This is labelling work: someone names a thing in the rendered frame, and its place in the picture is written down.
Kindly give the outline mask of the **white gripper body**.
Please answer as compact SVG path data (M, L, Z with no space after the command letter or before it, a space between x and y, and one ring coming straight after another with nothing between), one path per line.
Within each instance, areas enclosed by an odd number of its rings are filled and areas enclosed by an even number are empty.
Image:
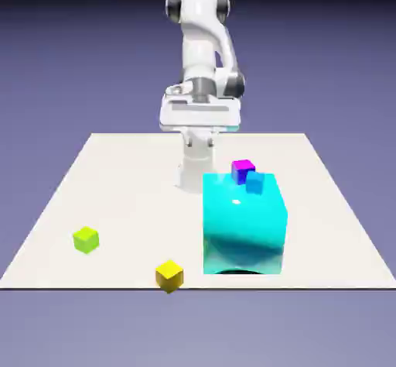
M181 132L188 128L233 132L241 123L241 101L237 98L209 96L206 103L193 102L189 94L162 97L159 125L167 132Z

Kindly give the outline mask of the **small magenta cube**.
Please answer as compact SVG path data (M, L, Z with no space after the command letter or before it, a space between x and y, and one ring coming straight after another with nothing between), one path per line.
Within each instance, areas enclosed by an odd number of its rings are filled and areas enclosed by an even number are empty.
M231 176L237 185L245 184L249 172L256 170L249 159L239 159L231 163Z

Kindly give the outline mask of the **small blue cube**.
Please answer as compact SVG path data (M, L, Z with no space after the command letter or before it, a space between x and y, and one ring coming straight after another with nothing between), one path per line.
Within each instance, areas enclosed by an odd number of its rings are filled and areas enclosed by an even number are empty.
M265 175L256 171L248 171L245 188L249 194L262 194L264 190Z

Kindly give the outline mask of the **small yellow cube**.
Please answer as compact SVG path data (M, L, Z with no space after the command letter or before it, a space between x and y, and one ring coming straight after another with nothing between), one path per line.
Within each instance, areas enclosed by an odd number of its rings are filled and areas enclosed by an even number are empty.
M178 290L184 281L183 268L168 260L155 269L155 281L159 288L167 293Z

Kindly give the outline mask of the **small lime green cube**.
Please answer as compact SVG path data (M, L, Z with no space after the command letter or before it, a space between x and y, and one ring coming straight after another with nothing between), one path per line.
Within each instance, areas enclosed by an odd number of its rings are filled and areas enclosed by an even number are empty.
M73 244L76 250L89 254L99 246L99 234L90 227L83 227L73 233Z

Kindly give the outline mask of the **large cyan box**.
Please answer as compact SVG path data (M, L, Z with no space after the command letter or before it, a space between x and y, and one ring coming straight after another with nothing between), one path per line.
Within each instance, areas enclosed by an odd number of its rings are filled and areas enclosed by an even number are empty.
M261 194L247 192L229 173L203 176L203 272L282 271L288 212L275 175Z

